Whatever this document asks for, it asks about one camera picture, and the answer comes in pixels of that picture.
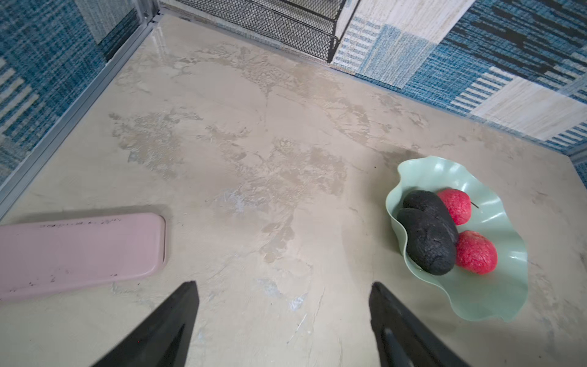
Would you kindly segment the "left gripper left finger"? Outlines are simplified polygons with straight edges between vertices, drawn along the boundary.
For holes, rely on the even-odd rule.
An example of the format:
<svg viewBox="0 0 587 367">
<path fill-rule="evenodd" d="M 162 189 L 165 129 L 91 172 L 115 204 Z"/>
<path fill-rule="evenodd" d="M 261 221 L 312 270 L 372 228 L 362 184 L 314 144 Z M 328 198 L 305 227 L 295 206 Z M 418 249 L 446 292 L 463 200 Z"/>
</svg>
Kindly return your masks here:
<svg viewBox="0 0 587 367">
<path fill-rule="evenodd" d="M 200 299 L 195 281 L 178 287 L 95 366 L 184 366 Z"/>
</svg>

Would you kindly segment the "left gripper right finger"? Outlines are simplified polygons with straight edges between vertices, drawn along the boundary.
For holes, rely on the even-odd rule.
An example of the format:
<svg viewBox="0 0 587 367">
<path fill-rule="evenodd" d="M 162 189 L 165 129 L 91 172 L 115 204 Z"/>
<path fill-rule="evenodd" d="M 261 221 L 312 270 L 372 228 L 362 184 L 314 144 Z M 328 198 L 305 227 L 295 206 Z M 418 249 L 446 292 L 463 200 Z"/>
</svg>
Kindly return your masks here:
<svg viewBox="0 0 587 367">
<path fill-rule="evenodd" d="M 466 366 L 382 283 L 371 286 L 371 328 L 382 366 Z"/>
</svg>

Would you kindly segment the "dark avocado one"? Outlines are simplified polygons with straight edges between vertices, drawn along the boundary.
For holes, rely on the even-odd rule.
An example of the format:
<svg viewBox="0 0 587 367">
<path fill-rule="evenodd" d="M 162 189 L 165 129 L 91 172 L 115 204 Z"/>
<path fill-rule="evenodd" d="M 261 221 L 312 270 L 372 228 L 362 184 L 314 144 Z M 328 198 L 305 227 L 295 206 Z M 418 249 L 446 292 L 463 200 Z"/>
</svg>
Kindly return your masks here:
<svg viewBox="0 0 587 367">
<path fill-rule="evenodd" d="M 408 235 L 406 254 L 431 275 L 445 275 L 456 265 L 456 237 L 443 221 L 418 209 L 405 208 L 397 221 Z"/>
<path fill-rule="evenodd" d="M 423 211 L 439 220 L 448 231 L 450 238 L 456 244 L 459 232 L 443 201 L 431 191 L 414 190 L 403 199 L 403 208 L 412 208 Z"/>
</svg>

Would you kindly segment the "small red apple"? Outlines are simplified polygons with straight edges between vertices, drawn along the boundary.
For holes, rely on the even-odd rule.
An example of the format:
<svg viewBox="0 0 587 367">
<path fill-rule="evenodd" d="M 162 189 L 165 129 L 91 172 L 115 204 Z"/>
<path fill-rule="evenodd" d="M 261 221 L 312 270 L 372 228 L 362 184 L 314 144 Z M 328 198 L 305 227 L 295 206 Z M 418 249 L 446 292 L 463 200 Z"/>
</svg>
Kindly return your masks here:
<svg viewBox="0 0 587 367">
<path fill-rule="evenodd" d="M 457 189 L 445 189 L 437 193 L 457 226 L 469 222 L 472 217 L 473 203 L 470 196 Z"/>
</svg>

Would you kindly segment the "mint green wavy fruit bowl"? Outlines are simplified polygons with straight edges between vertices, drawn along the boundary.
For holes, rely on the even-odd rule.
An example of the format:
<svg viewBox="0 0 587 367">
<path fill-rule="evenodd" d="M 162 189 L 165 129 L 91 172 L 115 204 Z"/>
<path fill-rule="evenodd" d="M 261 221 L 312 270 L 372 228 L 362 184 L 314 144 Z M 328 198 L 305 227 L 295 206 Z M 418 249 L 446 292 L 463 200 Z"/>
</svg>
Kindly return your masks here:
<svg viewBox="0 0 587 367">
<path fill-rule="evenodd" d="M 513 321 L 529 294 L 527 249 L 498 195 L 440 157 L 404 161 L 397 172 L 385 206 L 408 270 L 464 320 Z"/>
</svg>

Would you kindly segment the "pink rectangular case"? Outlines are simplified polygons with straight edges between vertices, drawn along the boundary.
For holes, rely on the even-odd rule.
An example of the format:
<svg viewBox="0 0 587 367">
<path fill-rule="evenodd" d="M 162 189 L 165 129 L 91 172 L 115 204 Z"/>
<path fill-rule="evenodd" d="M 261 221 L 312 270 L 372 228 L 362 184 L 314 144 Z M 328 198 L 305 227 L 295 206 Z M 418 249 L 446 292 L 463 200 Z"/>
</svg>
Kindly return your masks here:
<svg viewBox="0 0 587 367">
<path fill-rule="evenodd" d="M 1 227 L 1 300 L 20 301 L 153 275 L 166 221 L 133 213 Z"/>
</svg>

